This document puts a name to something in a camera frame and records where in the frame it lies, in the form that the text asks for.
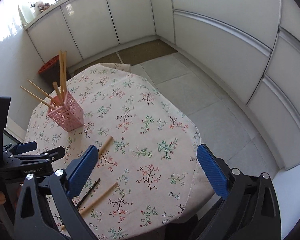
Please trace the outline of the white kitchen cabinets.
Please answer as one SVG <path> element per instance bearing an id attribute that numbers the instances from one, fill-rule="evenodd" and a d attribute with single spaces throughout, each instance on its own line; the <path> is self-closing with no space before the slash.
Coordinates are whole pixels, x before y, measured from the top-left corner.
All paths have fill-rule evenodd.
<path id="1" fill-rule="evenodd" d="M 70 65 L 158 37 L 245 111 L 281 168 L 300 164 L 300 0 L 60 0 L 26 25 L 43 61 Z"/>

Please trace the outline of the pink perforated utensil basket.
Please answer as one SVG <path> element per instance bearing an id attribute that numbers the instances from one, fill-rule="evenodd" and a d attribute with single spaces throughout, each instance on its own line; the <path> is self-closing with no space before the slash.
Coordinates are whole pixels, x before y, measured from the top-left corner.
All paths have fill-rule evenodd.
<path id="1" fill-rule="evenodd" d="M 47 116 L 67 132 L 84 125 L 83 109 L 69 91 L 65 94 L 64 105 L 48 110 Z"/>

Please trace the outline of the floral tablecloth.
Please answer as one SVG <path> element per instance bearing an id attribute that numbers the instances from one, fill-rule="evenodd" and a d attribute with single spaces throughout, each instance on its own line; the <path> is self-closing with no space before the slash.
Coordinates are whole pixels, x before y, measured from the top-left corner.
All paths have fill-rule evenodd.
<path id="1" fill-rule="evenodd" d="M 128 239 L 171 222 L 184 222 L 203 207 L 214 191 L 196 158 L 201 144 L 194 123 L 138 75 L 96 64 L 67 82 L 83 109 L 84 125 L 66 132 L 39 104 L 25 141 L 37 152 L 63 146 L 54 169 L 67 167 L 90 145 L 113 141 L 87 179 L 80 198 L 100 178 L 81 206 L 117 187 L 84 214 L 99 239 Z"/>

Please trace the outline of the brown trash bin red liner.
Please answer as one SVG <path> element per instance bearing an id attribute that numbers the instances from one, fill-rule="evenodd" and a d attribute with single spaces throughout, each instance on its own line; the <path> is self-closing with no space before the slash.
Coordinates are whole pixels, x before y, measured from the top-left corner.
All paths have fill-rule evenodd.
<path id="1" fill-rule="evenodd" d="M 59 56 L 56 55 L 46 64 L 44 64 L 38 71 L 40 77 L 42 77 L 47 83 L 51 84 L 53 81 L 60 81 L 60 64 Z"/>

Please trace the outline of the brown floor mat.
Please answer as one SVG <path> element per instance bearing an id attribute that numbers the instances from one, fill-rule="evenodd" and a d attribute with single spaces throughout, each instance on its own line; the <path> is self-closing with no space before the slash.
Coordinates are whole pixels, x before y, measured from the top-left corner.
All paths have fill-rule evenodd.
<path id="1" fill-rule="evenodd" d="M 70 67 L 68 70 L 70 75 L 74 76 L 97 63 L 124 63 L 133 66 L 176 52 L 177 50 L 172 46 L 169 46 L 160 39 L 156 39 L 121 50 L 114 49 L 111 50 L 111 52 L 104 51 L 101 55 L 92 56 L 91 58 Z"/>

